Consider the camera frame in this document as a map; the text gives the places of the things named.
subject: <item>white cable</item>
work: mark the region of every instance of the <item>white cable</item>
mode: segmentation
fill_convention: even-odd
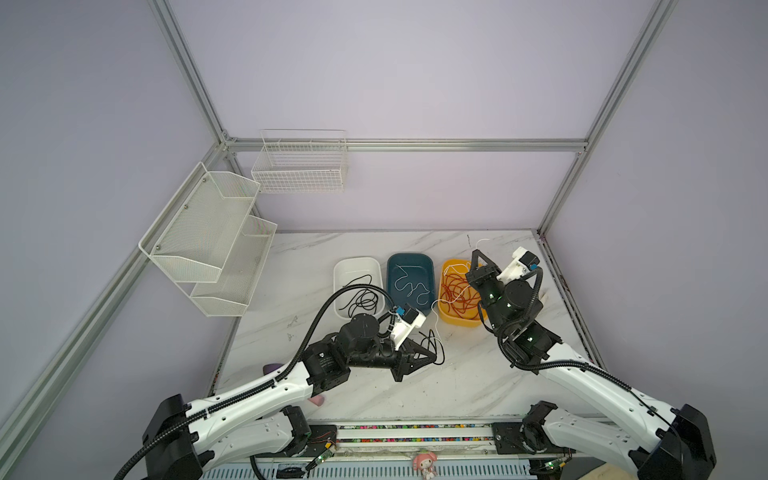
[[[464,268],[466,268],[466,269],[467,269],[467,271],[466,271],[466,272],[459,272],[459,271],[457,271],[457,269],[456,269],[456,267],[457,267],[457,266],[463,266]],[[456,272],[456,273],[457,273],[457,274],[459,274],[459,275],[461,275],[461,274],[463,274],[463,273],[467,273],[467,272],[469,271],[469,266],[467,266],[467,265],[465,265],[465,264],[463,264],[463,263],[458,263],[458,264],[457,264],[457,263],[454,263],[453,265],[448,265],[448,266],[447,266],[447,267],[446,267],[446,268],[445,268],[445,269],[442,271],[442,276],[445,276],[445,274],[448,272],[448,269],[450,269],[450,268],[452,268],[452,269],[453,269],[453,271],[454,271],[454,272]],[[456,300],[458,300],[459,298],[461,298],[461,296],[464,294],[464,292],[465,292],[465,291],[466,291],[468,288],[469,288],[469,284],[467,284],[467,286],[465,286],[465,287],[464,287],[464,289],[463,289],[461,292],[459,292],[459,294],[456,296],[456,298],[454,298],[454,299],[453,299],[452,301],[450,301],[450,302],[449,302],[448,300],[444,300],[444,299],[442,299],[442,298],[438,298],[437,300],[435,300],[434,302],[432,302],[432,306],[430,307],[430,310],[431,310],[431,311],[432,311],[432,312],[435,314],[435,334],[437,335],[438,339],[442,340],[442,337],[440,336],[440,331],[439,331],[439,330],[438,330],[438,328],[437,328],[437,324],[438,324],[438,322],[440,321],[440,315],[439,315],[439,313],[437,313],[437,312],[435,311],[435,304],[437,304],[437,302],[454,303]]]
[[[483,242],[483,241],[486,241],[486,240],[490,240],[490,238],[481,238],[480,240],[476,241],[475,242],[475,250],[478,249],[478,245],[480,244],[480,242]]]
[[[417,305],[424,305],[424,303],[421,303],[421,302],[419,302],[419,297],[421,297],[422,295],[429,295],[429,293],[430,293],[430,292],[429,292],[429,289],[427,288],[427,286],[426,286],[424,283],[422,283],[422,282],[419,282],[419,283],[417,283],[417,284],[416,284],[416,286],[413,286],[413,282],[408,282],[408,283],[406,283],[405,285],[403,285],[403,286],[402,286],[402,288],[398,288],[398,287],[397,287],[397,283],[398,283],[400,280],[403,280],[403,279],[405,279],[405,278],[408,278],[408,276],[409,276],[409,275],[408,275],[408,272],[406,272],[406,268],[421,268],[421,269],[423,269],[424,267],[423,267],[423,266],[420,266],[420,265],[396,265],[396,266],[397,266],[397,267],[398,267],[400,270],[402,270],[402,272],[403,272],[405,275],[403,275],[403,276],[401,276],[400,278],[398,278],[397,280],[395,280],[395,283],[393,284],[393,285],[394,285],[394,287],[395,287],[395,290],[397,290],[397,291],[399,291],[399,292],[402,292],[403,290],[405,290],[406,288],[408,288],[408,285],[410,285],[410,286],[411,286],[411,291],[408,293],[408,295],[406,295],[406,297],[410,297],[410,296],[411,296],[411,295],[413,295],[413,293],[414,293],[414,292],[415,292],[415,291],[416,291],[416,290],[419,288],[419,285],[420,285],[420,286],[423,286],[423,287],[424,287],[424,290],[425,290],[425,292],[424,292],[424,293],[420,293],[420,294],[419,294],[419,295],[416,297],[416,304],[417,304]]]

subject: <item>colorful wire bundle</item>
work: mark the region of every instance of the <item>colorful wire bundle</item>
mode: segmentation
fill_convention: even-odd
[[[469,283],[464,277],[464,273],[457,271],[459,265],[451,265],[442,273],[440,300],[442,300],[448,309],[448,314],[457,316],[466,320],[479,319],[478,302],[480,294],[477,290],[469,288]]]
[[[476,429],[492,427],[491,423],[429,423],[416,425],[339,425],[339,430],[369,429]]]
[[[344,439],[339,443],[384,443],[384,442],[492,442],[493,437],[410,437],[405,439]]]

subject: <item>metal extrusion beam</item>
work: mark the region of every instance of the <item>metal extrusion beam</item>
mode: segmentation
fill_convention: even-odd
[[[648,56],[651,46],[653,46],[656,38],[658,38],[661,33],[664,24],[667,23],[668,18],[672,15],[672,11],[676,4],[677,0],[657,0],[653,9],[650,11],[640,34],[637,36],[634,45],[632,45],[632,49],[630,50],[627,59],[621,66],[619,75],[616,77],[608,96],[603,102],[598,116],[594,119],[594,122],[589,129],[587,135],[587,148],[583,153],[576,155],[558,192],[555,194],[554,199],[552,199],[552,203],[547,209],[544,219],[541,221],[541,225],[538,228],[540,234],[545,235],[552,227],[555,217],[558,215],[563,203],[573,190],[579,175],[584,171],[584,167],[586,167],[592,152],[597,147],[605,129],[611,122],[616,110],[619,108],[621,101],[624,100],[624,96],[627,94],[630,85],[632,85],[632,81],[637,76],[637,72],[643,63],[643,60]]]
[[[227,139],[227,132],[224,127],[221,126],[221,121],[216,113],[214,104],[210,99],[208,90],[205,88],[203,79],[200,76],[200,72],[197,70],[197,66],[192,59],[192,53],[190,52],[187,41],[184,40],[184,35],[181,33],[179,22],[174,15],[173,9],[167,0],[147,0],[150,8],[154,13],[157,23],[160,25],[160,30],[165,36],[165,40],[168,42],[168,47],[176,62],[179,64],[184,80],[187,82],[192,95],[194,96],[197,105],[203,112],[206,124],[213,133],[214,137],[223,142]]]
[[[227,161],[227,163],[230,165],[230,168],[232,169],[232,171],[235,174],[238,174],[241,177],[249,177],[250,176],[250,175],[244,174],[243,173],[243,169],[240,168],[240,163],[237,161],[237,153],[236,152],[230,151],[227,148],[227,154],[224,157],[224,160]],[[253,202],[253,209],[251,210],[251,212],[253,213],[253,215],[255,217],[262,218],[261,217],[261,212],[259,211],[259,199],[258,198]]]
[[[309,139],[291,139],[309,141]],[[258,151],[264,145],[260,138],[231,138],[225,141],[230,151]],[[583,151],[583,138],[348,138],[349,151],[417,152],[417,151]]]
[[[549,267],[549,271],[552,274],[555,286],[558,288],[560,297],[565,303],[565,308],[571,315],[571,321],[573,321],[574,327],[576,328],[576,333],[578,333],[581,345],[584,345],[584,348],[587,350],[587,356],[589,357],[589,360],[591,360],[595,365],[604,369],[605,364],[603,364],[603,359],[600,357],[598,347],[594,343],[592,335],[589,333],[589,329],[587,328],[587,323],[584,321],[584,317],[581,315],[581,312],[576,306],[576,302],[571,295],[571,289],[568,288],[568,284],[565,282],[563,273],[560,271],[560,267],[557,261],[554,259],[552,250],[550,250],[545,238],[539,236],[533,230],[531,232],[533,232],[533,236],[536,239],[536,243],[538,244],[539,248],[541,248],[541,251],[544,252],[544,260]]]
[[[215,165],[226,151],[218,142],[210,148],[203,163]],[[162,232],[181,207],[199,177],[190,177],[163,209],[164,221],[156,230]],[[27,392],[8,421],[0,429],[0,480],[7,477],[35,440],[61,398],[88,361],[109,328],[114,314],[133,289],[149,259],[134,248],[117,274],[99,295],[65,344]]]

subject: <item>blue plastic tray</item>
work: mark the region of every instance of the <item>blue plastic tray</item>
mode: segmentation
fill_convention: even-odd
[[[424,253],[395,253],[386,263],[386,291],[396,305],[408,303],[429,315],[437,298],[435,266]]]

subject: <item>wall-mounted shelf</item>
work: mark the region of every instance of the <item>wall-mounted shelf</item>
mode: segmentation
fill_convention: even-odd
[[[265,194],[344,191],[344,130],[262,130],[251,175]]]
[[[241,316],[277,225],[250,214],[258,182],[203,164],[190,176],[199,179],[170,223],[158,234],[158,217],[139,248],[206,316]]]
[[[197,283],[190,298],[208,316],[242,316],[248,309],[256,283],[275,237],[277,225],[249,215],[235,239],[221,280]]]

